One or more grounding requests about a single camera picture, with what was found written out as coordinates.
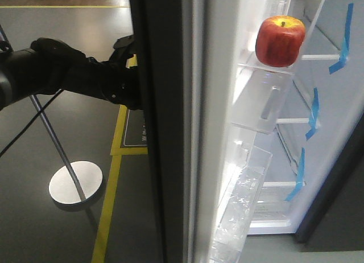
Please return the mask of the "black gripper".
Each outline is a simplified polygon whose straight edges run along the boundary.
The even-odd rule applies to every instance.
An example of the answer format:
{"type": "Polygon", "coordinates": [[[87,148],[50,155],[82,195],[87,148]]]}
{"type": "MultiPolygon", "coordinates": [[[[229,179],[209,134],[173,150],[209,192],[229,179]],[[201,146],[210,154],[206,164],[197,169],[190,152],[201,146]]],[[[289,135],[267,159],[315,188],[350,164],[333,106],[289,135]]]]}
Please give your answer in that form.
{"type": "Polygon", "coordinates": [[[87,58],[84,64],[73,65],[65,74],[60,88],[93,98],[124,105],[131,110],[142,109],[138,67],[127,68],[134,54],[134,35],[116,40],[109,61],[87,58]]]}

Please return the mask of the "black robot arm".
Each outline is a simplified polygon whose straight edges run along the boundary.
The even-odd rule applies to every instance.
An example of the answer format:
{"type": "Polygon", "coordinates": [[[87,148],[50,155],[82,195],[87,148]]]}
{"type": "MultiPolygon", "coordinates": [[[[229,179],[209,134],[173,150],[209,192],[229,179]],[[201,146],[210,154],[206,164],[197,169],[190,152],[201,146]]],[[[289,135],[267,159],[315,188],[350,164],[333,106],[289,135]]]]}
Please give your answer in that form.
{"type": "Polygon", "coordinates": [[[30,48],[13,51],[1,42],[1,108],[32,94],[68,92],[98,98],[131,110],[142,108],[134,37],[119,38],[107,61],[97,61],[61,40],[39,38],[30,48]]]}

